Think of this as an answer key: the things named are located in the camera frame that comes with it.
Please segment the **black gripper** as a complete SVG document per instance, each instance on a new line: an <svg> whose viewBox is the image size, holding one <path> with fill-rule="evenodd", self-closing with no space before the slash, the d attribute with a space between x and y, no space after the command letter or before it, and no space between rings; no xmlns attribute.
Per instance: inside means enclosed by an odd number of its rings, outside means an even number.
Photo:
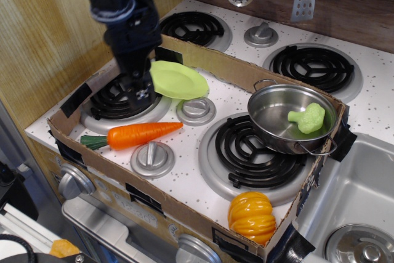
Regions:
<svg viewBox="0 0 394 263"><path fill-rule="evenodd" d="M129 107L144 108L144 101L153 104L156 92L151 76L143 80L143 99L134 81L141 81L148 71L149 54L162 43L159 14L153 0L132 0L132 9L125 17L107 24L104 38L121 69L129 78L121 78L120 85Z"/></svg>

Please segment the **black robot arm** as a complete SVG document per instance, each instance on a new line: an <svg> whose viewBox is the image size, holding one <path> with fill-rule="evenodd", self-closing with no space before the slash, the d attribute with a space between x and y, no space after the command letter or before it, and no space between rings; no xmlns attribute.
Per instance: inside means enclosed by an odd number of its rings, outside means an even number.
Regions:
<svg viewBox="0 0 394 263"><path fill-rule="evenodd" d="M131 108L149 107L156 100L149 55L162 43L154 0L89 2L92 18L106 26L104 41L126 75L123 88Z"/></svg>

